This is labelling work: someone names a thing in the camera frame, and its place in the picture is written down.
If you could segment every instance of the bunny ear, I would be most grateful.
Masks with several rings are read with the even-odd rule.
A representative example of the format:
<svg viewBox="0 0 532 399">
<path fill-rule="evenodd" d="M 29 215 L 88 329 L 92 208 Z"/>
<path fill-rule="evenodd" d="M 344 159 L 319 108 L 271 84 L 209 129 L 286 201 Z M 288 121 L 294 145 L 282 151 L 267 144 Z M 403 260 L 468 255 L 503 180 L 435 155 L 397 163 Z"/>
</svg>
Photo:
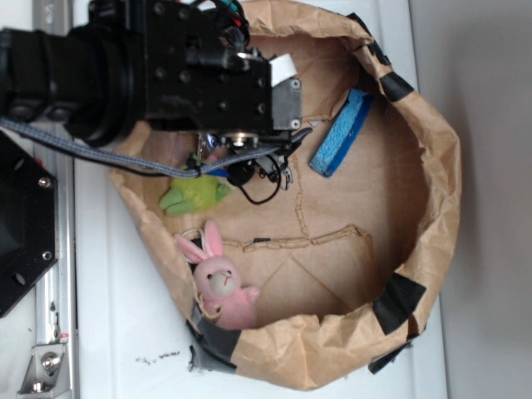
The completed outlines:
<svg viewBox="0 0 532 399">
<path fill-rule="evenodd" d="M 205 223 L 205 251 L 209 256 L 224 256 L 222 234 L 213 220 Z"/>
<path fill-rule="evenodd" d="M 175 242 L 177 243 L 177 247 L 192 263 L 199 264 L 200 262 L 210 258 L 210 256 L 204 250 L 202 250 L 189 239 L 186 239 L 181 234 L 175 234 L 174 238 Z"/>
</svg>

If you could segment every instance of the blue sponge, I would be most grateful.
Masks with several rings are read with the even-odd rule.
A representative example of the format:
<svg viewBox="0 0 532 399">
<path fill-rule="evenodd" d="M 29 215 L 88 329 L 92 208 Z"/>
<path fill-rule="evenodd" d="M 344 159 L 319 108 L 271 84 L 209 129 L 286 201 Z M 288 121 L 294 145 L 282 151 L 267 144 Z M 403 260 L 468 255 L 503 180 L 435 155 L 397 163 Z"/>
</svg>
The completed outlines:
<svg viewBox="0 0 532 399">
<path fill-rule="evenodd" d="M 372 103 L 372 96 L 364 91 L 351 89 L 340 115 L 310 162 L 311 168 L 325 177 L 334 174 L 362 129 Z"/>
</svg>

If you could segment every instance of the pink plush rabbit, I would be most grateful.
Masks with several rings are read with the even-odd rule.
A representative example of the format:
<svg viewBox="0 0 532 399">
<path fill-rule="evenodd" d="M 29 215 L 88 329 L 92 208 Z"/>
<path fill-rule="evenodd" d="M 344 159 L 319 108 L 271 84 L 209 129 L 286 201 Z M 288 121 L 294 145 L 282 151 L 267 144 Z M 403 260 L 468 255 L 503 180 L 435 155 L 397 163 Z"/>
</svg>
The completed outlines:
<svg viewBox="0 0 532 399">
<path fill-rule="evenodd" d="M 254 304 L 260 289 L 241 288 L 240 272 L 224 256 L 224 245 L 216 223 L 207 221 L 204 231 L 204 249 L 181 234 L 174 236 L 178 248 L 198 265 L 194 279 L 204 309 L 212 315 L 221 313 L 216 325 L 227 330 L 254 328 L 257 322 Z"/>
</svg>

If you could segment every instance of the brown paper bag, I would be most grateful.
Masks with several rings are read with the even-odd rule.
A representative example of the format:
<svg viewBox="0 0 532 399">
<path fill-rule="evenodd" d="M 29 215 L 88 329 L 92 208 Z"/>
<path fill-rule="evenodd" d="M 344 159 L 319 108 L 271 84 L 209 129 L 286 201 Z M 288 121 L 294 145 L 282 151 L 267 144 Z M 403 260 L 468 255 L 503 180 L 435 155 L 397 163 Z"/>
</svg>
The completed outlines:
<svg viewBox="0 0 532 399">
<path fill-rule="evenodd" d="M 235 192 L 208 212 L 172 219 L 157 206 L 169 179 L 113 170 L 111 180 L 197 338 L 198 363 L 310 390 L 425 329 L 455 247 L 459 142 L 356 19 L 285 1 L 244 8 L 251 44 L 266 57 L 292 55 L 303 121 L 320 121 L 290 157 L 294 184 L 259 207 Z M 348 156 L 325 179 L 308 163 L 353 87 L 376 100 Z M 120 151 L 180 165 L 193 139 L 139 124 Z M 259 178 L 246 187 L 258 198 L 271 191 Z M 244 284 L 262 288 L 257 329 L 228 332 L 200 310 L 172 234 L 207 219 L 220 226 Z M 247 244 L 256 238 L 269 241 Z"/>
</svg>

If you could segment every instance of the green toy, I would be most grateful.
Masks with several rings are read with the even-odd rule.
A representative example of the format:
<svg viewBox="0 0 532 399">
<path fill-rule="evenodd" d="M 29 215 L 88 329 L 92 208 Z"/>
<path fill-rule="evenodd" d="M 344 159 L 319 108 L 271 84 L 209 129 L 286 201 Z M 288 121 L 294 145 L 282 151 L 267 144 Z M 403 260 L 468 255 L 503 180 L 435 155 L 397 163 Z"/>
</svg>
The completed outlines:
<svg viewBox="0 0 532 399">
<path fill-rule="evenodd" d="M 168 216 L 204 212 L 216 206 L 232 189 L 211 175 L 195 179 L 174 178 L 170 190 L 161 197 L 159 207 Z"/>
</svg>

